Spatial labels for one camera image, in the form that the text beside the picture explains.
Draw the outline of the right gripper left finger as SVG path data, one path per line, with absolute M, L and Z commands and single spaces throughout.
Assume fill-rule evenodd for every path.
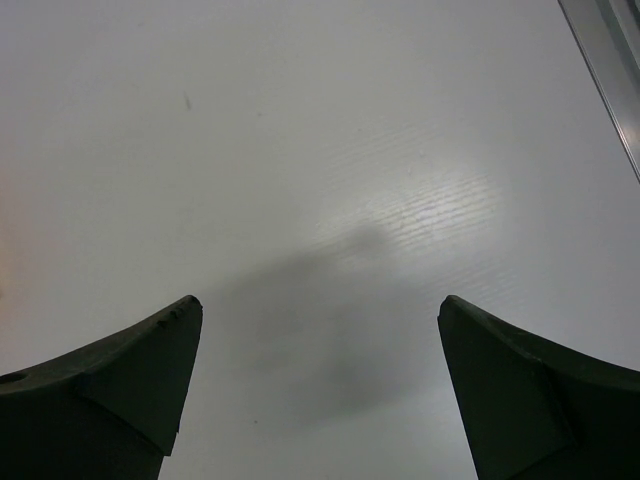
M 195 365 L 203 307 L 145 320 L 1 377 L 4 479 L 156 479 Z

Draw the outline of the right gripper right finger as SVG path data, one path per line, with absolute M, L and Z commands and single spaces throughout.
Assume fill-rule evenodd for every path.
M 638 372 L 454 295 L 437 323 L 479 478 L 638 478 Z

